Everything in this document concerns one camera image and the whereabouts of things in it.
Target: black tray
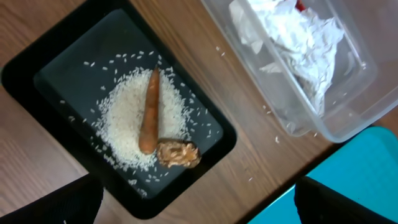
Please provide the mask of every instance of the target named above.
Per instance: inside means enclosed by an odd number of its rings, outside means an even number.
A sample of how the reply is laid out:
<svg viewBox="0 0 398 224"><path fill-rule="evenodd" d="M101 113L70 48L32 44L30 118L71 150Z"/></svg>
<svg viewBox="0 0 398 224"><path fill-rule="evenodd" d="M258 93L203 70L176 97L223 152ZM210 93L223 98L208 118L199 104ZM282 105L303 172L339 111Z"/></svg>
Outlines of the black tray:
<svg viewBox="0 0 398 224"><path fill-rule="evenodd" d="M140 50L145 52L142 59L130 58ZM115 58L116 54L128 54L128 63L124 63L123 58ZM173 67L174 83L182 97L195 99L190 106L198 111L191 117L199 125L192 127L192 123L187 122L187 126L195 128L195 133L191 133L192 141L200 147L203 158L194 169L165 169L156 164L156 172L154 169L150 172L137 170L133 177L134 170L115 170L104 160L103 154L111 156L110 149L95 150L95 146L101 147L103 142L96 138L96 129L90 125L99 113L90 113L90 108L96 108L96 100L104 98L115 86L114 77L128 74L134 67L152 69L159 60L158 55L162 56L161 68ZM84 61L95 61L96 66L86 66ZM108 67L108 71L102 70L102 66ZM137 218L152 218L161 212L236 143L233 127L127 0L85 2L11 60L4 68L2 82L5 89L90 173L97 175L109 192ZM100 90L103 85L107 91ZM69 116L76 120L70 122ZM206 137L209 129L211 138ZM157 184L143 181L148 174L166 172L169 175ZM137 185L130 186L128 179L137 179ZM146 197L142 197L140 189L147 192Z"/></svg>

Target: transparent container wall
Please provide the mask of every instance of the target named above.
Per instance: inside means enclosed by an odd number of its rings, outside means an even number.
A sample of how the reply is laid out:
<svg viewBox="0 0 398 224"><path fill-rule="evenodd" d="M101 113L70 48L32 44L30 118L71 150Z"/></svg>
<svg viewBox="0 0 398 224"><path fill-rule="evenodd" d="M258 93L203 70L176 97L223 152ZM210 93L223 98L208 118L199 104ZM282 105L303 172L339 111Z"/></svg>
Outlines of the transparent container wall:
<svg viewBox="0 0 398 224"><path fill-rule="evenodd" d="M248 0L237 1L250 20L248 29L254 29L264 43L258 54L241 43L229 11L232 0L202 1L289 134L299 136L312 129L331 141L345 141L397 104L398 16L394 11L398 1L303 1L320 18L336 18L345 31L338 44L332 86L325 94L321 115L280 59ZM261 70L272 62L280 73Z"/></svg>

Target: wood grain surface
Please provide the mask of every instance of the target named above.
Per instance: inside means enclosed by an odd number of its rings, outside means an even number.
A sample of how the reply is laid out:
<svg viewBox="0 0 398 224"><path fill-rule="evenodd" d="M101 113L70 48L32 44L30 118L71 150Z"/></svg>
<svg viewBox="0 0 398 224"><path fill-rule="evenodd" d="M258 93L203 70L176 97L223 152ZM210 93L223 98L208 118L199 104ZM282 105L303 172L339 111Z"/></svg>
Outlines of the wood grain surface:
<svg viewBox="0 0 398 224"><path fill-rule="evenodd" d="M0 0L0 67L82 2ZM266 102L200 0L132 3L231 121L238 141L157 217L137 220L106 193L96 223L234 223L330 145L313 133L290 137L272 114L266 114ZM398 110L390 112L380 124L398 133L397 115ZM85 173L0 87L0 216Z"/></svg>

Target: crumpled white paper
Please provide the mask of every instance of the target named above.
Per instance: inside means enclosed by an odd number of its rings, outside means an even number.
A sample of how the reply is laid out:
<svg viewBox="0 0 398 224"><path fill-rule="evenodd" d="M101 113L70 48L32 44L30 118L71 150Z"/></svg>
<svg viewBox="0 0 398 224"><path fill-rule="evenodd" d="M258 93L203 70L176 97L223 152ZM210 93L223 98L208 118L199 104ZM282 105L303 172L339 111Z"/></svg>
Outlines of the crumpled white paper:
<svg viewBox="0 0 398 224"><path fill-rule="evenodd" d="M344 31L335 19L320 19L308 8L300 12L297 0L247 0L289 70L297 77L305 94L319 115L335 70L337 43ZM244 10L237 2L229 5L242 44L258 54L263 45Z"/></svg>

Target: pile of rice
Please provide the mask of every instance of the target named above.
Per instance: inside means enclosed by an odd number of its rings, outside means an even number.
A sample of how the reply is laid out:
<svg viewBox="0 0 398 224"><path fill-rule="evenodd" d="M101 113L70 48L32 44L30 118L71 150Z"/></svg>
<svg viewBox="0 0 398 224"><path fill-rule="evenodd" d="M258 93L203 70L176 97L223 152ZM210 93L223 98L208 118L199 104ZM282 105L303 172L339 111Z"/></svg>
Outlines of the pile of rice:
<svg viewBox="0 0 398 224"><path fill-rule="evenodd" d="M113 156L124 170L132 167L148 171L156 161L154 153L145 155L138 147L151 74L152 70L136 68L131 75L123 75L109 96L98 105L102 115L95 124L97 135L111 146ZM160 71L159 137L190 139L186 121L190 119L191 111L184 106L184 99L173 82L164 70Z"/></svg>

